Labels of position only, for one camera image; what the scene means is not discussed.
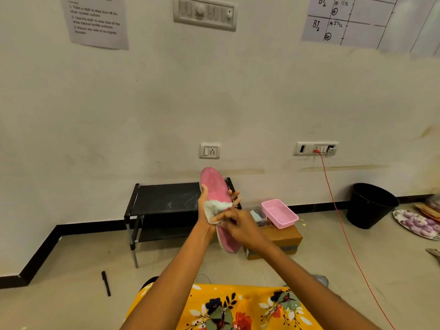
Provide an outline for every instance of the black bucket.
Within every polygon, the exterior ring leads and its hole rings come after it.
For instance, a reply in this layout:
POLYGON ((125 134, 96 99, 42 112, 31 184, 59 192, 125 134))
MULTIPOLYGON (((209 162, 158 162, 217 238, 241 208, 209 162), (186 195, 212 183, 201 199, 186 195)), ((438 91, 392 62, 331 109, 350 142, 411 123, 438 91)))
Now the black bucket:
POLYGON ((388 191, 366 183, 353 185, 347 219, 356 227, 370 229, 399 206, 399 200, 388 191))

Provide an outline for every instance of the black pen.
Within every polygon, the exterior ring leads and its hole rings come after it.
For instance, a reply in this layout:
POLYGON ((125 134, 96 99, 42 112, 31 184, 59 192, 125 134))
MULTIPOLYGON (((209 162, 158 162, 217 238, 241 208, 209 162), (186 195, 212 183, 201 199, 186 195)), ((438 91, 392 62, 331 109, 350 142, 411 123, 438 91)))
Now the black pen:
POLYGON ((106 284, 107 295, 108 295, 108 296, 111 296, 111 294, 110 294, 110 288, 109 288, 109 282, 107 281, 106 272, 105 272, 105 271, 102 271, 101 274, 102 274, 102 279, 104 280, 104 283, 106 284))

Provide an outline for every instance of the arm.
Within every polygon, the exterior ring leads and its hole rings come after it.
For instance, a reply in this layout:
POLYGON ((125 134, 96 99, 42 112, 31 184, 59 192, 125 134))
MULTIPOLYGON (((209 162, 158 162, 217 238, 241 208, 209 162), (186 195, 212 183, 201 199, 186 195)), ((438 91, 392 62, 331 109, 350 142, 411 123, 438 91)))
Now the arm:
MULTIPOLYGON (((208 244, 216 232, 215 226, 209 224, 205 216, 203 204, 208 199, 208 188, 205 185, 201 187, 198 221, 190 236, 131 312, 121 330, 174 330, 177 327, 208 244), (164 313, 163 306, 169 305, 173 306, 173 313, 164 313)), ((232 199, 238 194, 230 192, 232 199)))
POLYGON ((230 209, 217 215, 215 220, 222 221, 220 225, 237 241, 261 255, 324 329, 378 329, 269 241, 250 213, 230 209))

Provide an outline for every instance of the person's left hand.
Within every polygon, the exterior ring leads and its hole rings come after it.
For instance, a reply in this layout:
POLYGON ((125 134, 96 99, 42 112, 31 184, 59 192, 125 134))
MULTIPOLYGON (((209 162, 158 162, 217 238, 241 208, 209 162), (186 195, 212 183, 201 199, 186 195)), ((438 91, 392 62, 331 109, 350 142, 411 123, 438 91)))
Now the person's left hand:
MULTIPOLYGON (((242 198, 238 195, 240 194, 240 191, 235 191, 232 193, 231 190, 228 191, 228 194, 231 197, 232 202, 232 208, 234 209, 237 207, 239 202, 242 201, 242 198)), ((208 238, 211 240, 214 237, 214 234, 216 233, 216 226, 213 224, 210 224, 208 222, 208 219, 205 215, 205 201, 208 200, 208 187, 205 184, 201 184, 201 195, 198 199, 198 220, 197 220, 197 226, 202 227, 203 230, 206 230, 208 233, 208 238)))

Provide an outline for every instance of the person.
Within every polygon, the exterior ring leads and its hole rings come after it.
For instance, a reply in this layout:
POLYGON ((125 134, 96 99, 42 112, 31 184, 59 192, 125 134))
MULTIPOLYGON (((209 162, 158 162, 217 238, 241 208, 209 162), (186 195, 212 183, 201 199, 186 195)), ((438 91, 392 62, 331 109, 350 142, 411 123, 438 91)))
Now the person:
POLYGON ((201 188, 198 221, 192 232, 166 269, 151 280, 154 283, 147 283, 138 293, 121 330, 378 329, 269 241, 249 212, 236 209, 239 192, 229 191, 235 199, 233 206, 214 221, 261 255, 288 287, 195 285, 216 233, 203 206, 208 189, 201 188))

